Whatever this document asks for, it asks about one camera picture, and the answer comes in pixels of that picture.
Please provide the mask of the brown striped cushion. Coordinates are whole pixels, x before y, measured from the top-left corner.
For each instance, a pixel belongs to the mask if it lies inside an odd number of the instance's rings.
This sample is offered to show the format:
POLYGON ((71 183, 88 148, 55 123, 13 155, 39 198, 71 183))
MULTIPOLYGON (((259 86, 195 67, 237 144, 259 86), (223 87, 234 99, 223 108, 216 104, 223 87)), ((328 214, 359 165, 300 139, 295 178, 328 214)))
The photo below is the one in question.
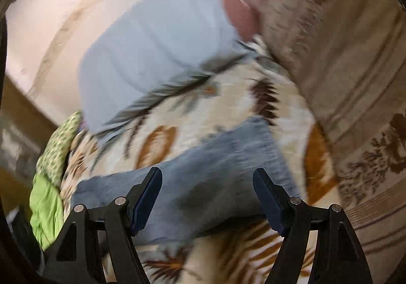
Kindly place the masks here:
POLYGON ((264 0, 262 33, 328 140, 374 283, 405 256, 405 10, 399 0, 264 0))

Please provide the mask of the wooden cabinet with glass door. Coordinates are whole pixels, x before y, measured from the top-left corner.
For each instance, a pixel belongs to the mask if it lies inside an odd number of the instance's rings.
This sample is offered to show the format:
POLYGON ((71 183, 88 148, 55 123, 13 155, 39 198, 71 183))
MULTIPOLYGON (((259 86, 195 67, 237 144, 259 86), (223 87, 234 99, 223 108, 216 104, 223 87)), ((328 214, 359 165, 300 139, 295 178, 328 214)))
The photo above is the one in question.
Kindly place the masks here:
POLYGON ((1 97, 1 202, 8 214, 18 206, 26 217, 36 164, 56 125, 4 79, 1 97))

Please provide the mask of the lime green cloth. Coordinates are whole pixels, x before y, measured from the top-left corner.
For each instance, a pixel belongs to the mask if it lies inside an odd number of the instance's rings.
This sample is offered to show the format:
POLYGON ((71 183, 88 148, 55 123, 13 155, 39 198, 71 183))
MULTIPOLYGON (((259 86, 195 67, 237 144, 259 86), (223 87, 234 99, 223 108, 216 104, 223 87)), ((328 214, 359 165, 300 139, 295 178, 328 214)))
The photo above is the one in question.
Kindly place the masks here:
POLYGON ((36 173, 29 203, 32 211, 32 232, 40 247, 46 250, 55 242, 64 223, 59 190, 45 175, 36 173))

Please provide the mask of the light grey pillow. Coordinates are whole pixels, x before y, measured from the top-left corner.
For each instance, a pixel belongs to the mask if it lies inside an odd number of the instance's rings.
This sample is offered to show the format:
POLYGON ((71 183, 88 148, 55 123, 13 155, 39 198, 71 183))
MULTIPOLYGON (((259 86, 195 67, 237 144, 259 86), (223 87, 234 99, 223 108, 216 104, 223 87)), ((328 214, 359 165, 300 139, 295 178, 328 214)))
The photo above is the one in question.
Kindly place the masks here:
POLYGON ((103 145, 143 110, 247 55, 221 0, 142 0, 78 67, 85 122, 103 145))

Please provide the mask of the green white patterned quilt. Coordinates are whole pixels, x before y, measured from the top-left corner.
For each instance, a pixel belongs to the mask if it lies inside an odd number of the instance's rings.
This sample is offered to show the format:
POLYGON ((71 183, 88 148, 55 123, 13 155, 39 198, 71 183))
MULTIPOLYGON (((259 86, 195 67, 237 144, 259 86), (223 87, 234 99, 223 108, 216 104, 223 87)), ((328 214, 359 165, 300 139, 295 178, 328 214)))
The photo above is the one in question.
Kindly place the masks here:
POLYGON ((64 174, 65 159, 76 136, 82 119, 81 111, 71 114, 49 138, 43 154, 36 165, 37 172, 33 184, 48 181, 59 188, 64 174))

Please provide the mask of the leaf pattern beige blanket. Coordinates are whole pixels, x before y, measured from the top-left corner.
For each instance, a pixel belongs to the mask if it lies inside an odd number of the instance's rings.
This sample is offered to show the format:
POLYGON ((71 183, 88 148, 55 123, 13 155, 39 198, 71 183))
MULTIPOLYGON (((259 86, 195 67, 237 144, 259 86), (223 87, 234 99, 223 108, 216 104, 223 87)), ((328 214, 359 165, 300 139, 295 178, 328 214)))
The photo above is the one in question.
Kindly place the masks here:
POLYGON ((230 68, 147 110, 106 146, 72 142, 61 184, 65 213, 104 206, 152 167, 162 188, 133 239, 152 283, 263 283, 283 239, 271 229, 253 172, 311 206, 339 203, 319 125, 260 38, 230 68))

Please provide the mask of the grey-blue denim pants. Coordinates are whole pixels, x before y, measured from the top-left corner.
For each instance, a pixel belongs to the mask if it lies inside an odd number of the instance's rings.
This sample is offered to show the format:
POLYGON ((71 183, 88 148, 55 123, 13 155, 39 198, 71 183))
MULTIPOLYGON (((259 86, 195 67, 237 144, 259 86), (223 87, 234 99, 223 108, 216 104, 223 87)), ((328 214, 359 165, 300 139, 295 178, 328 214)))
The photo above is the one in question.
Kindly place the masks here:
POLYGON ((207 139, 158 164, 163 183, 136 245, 186 241, 231 217, 262 213, 252 175, 264 169, 290 196, 300 196, 265 119, 250 117, 235 129, 207 139))

